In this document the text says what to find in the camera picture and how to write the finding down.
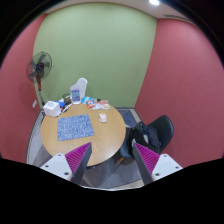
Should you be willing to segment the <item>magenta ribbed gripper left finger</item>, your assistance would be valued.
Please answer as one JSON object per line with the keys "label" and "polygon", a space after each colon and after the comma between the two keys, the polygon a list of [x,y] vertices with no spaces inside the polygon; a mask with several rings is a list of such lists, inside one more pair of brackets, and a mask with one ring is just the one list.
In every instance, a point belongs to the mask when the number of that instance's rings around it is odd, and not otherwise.
{"label": "magenta ribbed gripper left finger", "polygon": [[79,185],[91,154],[92,144],[86,143],[69,153],[57,153],[41,169]]}

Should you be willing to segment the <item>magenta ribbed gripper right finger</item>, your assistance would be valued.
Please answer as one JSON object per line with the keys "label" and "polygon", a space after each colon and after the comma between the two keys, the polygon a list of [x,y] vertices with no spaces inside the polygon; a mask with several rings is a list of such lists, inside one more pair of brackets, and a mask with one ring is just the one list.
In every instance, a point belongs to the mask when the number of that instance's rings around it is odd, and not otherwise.
{"label": "magenta ribbed gripper right finger", "polygon": [[145,185],[182,169],[168,154],[159,155],[138,143],[133,145],[133,155]]}

